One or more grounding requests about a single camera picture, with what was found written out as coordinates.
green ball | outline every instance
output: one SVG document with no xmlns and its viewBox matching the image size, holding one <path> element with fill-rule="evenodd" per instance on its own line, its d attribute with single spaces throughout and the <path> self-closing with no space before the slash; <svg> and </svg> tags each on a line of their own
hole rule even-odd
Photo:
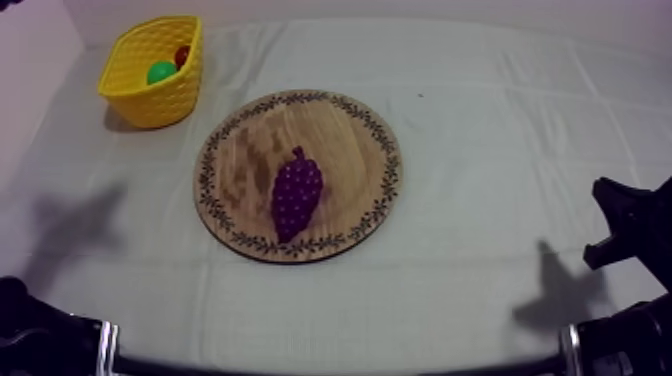
<svg viewBox="0 0 672 376">
<path fill-rule="evenodd" d="M 175 64 L 170 61 L 159 61 L 152 64 L 149 68 L 149 72 L 147 72 L 147 84 L 151 85 L 161 80 L 165 80 L 175 73 L 177 73 Z"/>
</svg>

table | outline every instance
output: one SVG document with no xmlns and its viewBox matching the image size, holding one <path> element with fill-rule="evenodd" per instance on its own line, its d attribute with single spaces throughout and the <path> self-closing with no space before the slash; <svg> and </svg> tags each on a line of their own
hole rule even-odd
<svg viewBox="0 0 672 376">
<path fill-rule="evenodd" d="M 0 197 L 0 272 L 121 325 L 126 353 L 250 371 L 454 369 L 551 353 L 560 326 L 663 292 L 636 261 L 590 273 L 581 252 L 608 234 L 595 179 L 655 189 L 671 174 L 669 57 L 455 22 L 239 25 L 206 31 L 194 113 L 135 132 L 96 94 L 108 53 L 80 56 Z M 352 251 L 260 264 L 200 223 L 194 162 L 229 112 L 299 88 L 382 115 L 404 186 Z"/>
</svg>

plate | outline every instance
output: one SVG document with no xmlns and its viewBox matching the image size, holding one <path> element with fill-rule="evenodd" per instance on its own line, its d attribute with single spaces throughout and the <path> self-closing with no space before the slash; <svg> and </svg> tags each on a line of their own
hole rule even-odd
<svg viewBox="0 0 672 376">
<path fill-rule="evenodd" d="M 301 146 L 324 188 L 308 228 L 278 243 L 271 193 Z M 233 251 L 259 261 L 306 263 L 366 239 L 392 210 L 402 182 L 399 145 L 387 123 L 348 96 L 315 90 L 267 95 L 238 109 L 208 136 L 196 162 L 196 209 Z"/>
</svg>

grape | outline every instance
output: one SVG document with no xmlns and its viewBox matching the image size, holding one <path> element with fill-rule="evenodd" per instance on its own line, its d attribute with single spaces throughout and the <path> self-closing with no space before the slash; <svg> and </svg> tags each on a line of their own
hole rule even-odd
<svg viewBox="0 0 672 376">
<path fill-rule="evenodd" d="M 296 159 L 280 168 L 273 184 L 271 216 L 279 243 L 288 243 L 308 227 L 323 188 L 317 163 L 306 159 L 300 146 L 292 153 Z"/>
</svg>

yellow basket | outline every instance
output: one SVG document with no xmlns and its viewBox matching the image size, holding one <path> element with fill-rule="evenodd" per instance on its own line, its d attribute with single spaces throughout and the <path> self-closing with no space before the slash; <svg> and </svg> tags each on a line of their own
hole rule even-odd
<svg viewBox="0 0 672 376">
<path fill-rule="evenodd" d="M 182 69 L 148 85 L 152 64 L 173 61 L 175 51 L 184 45 L 189 45 L 190 51 Z M 194 109 L 202 70 L 201 20 L 194 16 L 160 17 L 119 37 L 98 82 L 98 93 L 136 127 L 163 127 Z"/>
</svg>

